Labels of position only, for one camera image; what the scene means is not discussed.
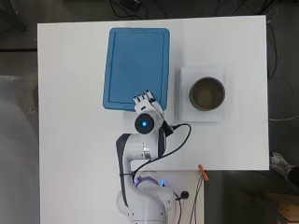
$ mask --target metal cup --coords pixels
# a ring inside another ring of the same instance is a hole
[[[225,89],[216,78],[202,77],[191,87],[189,98],[191,104],[198,110],[214,110],[223,103]]]

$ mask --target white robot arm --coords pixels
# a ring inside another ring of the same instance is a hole
[[[164,112],[150,91],[134,98],[139,133],[124,133],[116,143],[119,157],[121,192],[117,197],[119,210],[134,224],[166,224],[166,211],[175,204],[173,191],[152,183],[135,186],[131,161],[161,158],[165,138],[173,130],[164,121]]]

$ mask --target tabletop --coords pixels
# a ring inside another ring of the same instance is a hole
[[[115,141],[122,133],[135,132],[135,113],[102,105],[113,27],[170,31],[169,123],[178,123],[174,92],[180,68],[225,67],[230,101],[224,121],[193,123],[184,148],[148,170],[190,171],[199,163],[208,170],[268,169],[264,16],[38,24],[42,224],[125,220],[115,205],[120,190]],[[186,134],[182,128],[170,136],[167,151]]]

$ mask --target blue tray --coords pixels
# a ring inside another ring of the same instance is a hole
[[[134,111],[133,97],[149,90],[167,105],[169,74],[167,29],[112,28],[107,49],[103,106]]]

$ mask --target floor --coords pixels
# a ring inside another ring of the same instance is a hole
[[[157,0],[169,19],[213,16],[217,0]],[[240,0],[222,0],[217,16],[229,16]],[[149,10],[150,19],[162,19],[164,14],[152,0],[142,3]],[[235,15],[251,15],[263,1],[248,0]],[[108,1],[104,0],[29,0],[12,2],[19,18],[28,25],[26,34],[8,30],[0,34],[0,49],[36,48],[36,24],[65,21],[114,21]],[[140,9],[139,16],[145,11]],[[299,4],[277,3],[268,13],[274,28],[278,51],[278,66],[274,78],[268,81],[269,118],[288,118],[299,114]],[[268,66],[272,73],[275,64],[274,41],[268,30]],[[38,101],[36,94],[36,52],[0,53],[0,75],[21,79],[16,86],[20,108],[31,121],[38,136]],[[273,151],[281,153],[287,161],[299,164],[299,119],[269,122],[269,143]],[[276,223],[275,217],[257,204],[249,192],[268,191],[296,193],[299,190],[285,182],[273,171],[269,172],[209,172],[205,186],[206,223]]]

